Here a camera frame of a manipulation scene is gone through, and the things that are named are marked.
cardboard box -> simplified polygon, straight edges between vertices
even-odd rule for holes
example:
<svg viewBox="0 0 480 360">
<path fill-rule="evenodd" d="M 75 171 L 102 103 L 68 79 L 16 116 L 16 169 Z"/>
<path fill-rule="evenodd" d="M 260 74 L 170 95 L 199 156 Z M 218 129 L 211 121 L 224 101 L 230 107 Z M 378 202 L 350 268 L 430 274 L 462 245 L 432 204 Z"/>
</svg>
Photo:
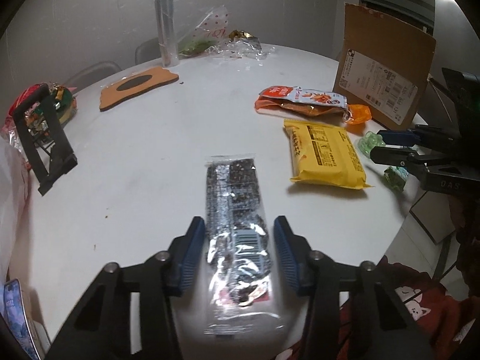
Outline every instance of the cardboard box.
<svg viewBox="0 0 480 360">
<path fill-rule="evenodd" d="M 427 86 L 436 40 L 393 16 L 345 4 L 345 37 L 334 92 L 370 106 L 392 130 L 410 127 Z"/>
</svg>

white round table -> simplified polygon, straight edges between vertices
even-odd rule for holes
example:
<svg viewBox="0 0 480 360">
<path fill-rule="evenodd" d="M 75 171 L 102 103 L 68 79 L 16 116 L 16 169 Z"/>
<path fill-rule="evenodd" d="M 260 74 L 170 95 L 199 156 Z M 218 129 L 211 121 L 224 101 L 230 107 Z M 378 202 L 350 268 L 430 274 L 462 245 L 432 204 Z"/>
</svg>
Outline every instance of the white round table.
<svg viewBox="0 0 480 360">
<path fill-rule="evenodd" d="M 38 302 L 51 339 L 105 263 L 141 263 L 183 234 L 193 216 L 205 217 L 206 161 L 213 155 L 254 154 L 270 230 L 285 215 L 312 248 L 338 262 L 380 260 L 414 200 L 417 180 L 410 177 L 405 191 L 395 194 L 382 182 L 386 167 L 360 155 L 372 188 L 292 185 L 282 118 L 254 110 L 258 93 L 272 85 L 332 90 L 336 61 L 287 47 L 263 61 L 186 59 L 170 69 L 179 81 L 99 111 L 106 84 L 158 64 L 129 68 L 80 91 L 78 114 L 65 127 L 78 166 L 43 197 L 32 177 L 10 276 L 33 289 L 33 304 Z M 370 121 L 363 132 L 381 128 Z M 354 142 L 358 135 L 350 138 Z M 203 334 L 208 299 L 206 273 L 200 271 L 194 293 L 174 302 L 186 359 L 206 358 L 199 353 L 212 344 L 235 345 Z M 305 302 L 275 283 L 274 291 L 283 328 L 239 341 L 243 352 L 231 351 L 230 358 L 243 353 L 266 360 L 299 339 Z M 252 352 L 246 342 L 262 348 Z"/>
</svg>

orange plastic wrapper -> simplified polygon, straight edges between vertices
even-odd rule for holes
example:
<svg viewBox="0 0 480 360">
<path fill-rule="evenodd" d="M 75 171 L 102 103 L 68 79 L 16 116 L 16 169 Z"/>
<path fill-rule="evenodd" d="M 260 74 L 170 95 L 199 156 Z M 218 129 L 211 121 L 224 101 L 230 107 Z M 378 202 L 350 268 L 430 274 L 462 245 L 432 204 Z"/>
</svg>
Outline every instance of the orange plastic wrapper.
<svg viewBox="0 0 480 360">
<path fill-rule="evenodd" d="M 347 124 L 361 124 L 371 120 L 371 112 L 368 105 L 349 104 L 349 109 L 343 114 L 343 121 Z"/>
<path fill-rule="evenodd" d="M 270 99 L 259 97 L 255 102 L 255 110 L 259 109 L 286 109 L 301 115 L 315 117 L 338 112 L 338 108 L 325 107 L 322 105 L 293 103 L 284 99 Z M 368 105 L 349 104 L 343 114 L 343 121 L 349 125 L 361 124 L 371 120 L 371 112 Z"/>
</svg>

white plastic bag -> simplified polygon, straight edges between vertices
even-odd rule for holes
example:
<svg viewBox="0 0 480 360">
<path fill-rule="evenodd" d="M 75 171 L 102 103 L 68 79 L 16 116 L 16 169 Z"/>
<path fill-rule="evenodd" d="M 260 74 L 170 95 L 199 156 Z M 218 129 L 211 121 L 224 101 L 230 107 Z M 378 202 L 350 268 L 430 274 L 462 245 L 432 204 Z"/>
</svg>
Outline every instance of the white plastic bag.
<svg viewBox="0 0 480 360">
<path fill-rule="evenodd" d="M 15 235 L 28 195 L 28 173 L 22 155 L 0 139 L 0 312 Z"/>
</svg>

snack bar package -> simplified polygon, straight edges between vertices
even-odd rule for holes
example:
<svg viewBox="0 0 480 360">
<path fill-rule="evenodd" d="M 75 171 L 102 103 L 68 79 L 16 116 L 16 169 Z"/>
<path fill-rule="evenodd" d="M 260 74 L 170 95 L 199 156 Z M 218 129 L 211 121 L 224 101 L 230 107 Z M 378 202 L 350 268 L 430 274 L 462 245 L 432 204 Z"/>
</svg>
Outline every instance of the snack bar package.
<svg viewBox="0 0 480 360">
<path fill-rule="evenodd" d="M 284 120 L 290 136 L 293 182 L 361 190 L 366 174 L 347 131 L 320 123 Z"/>
</svg>

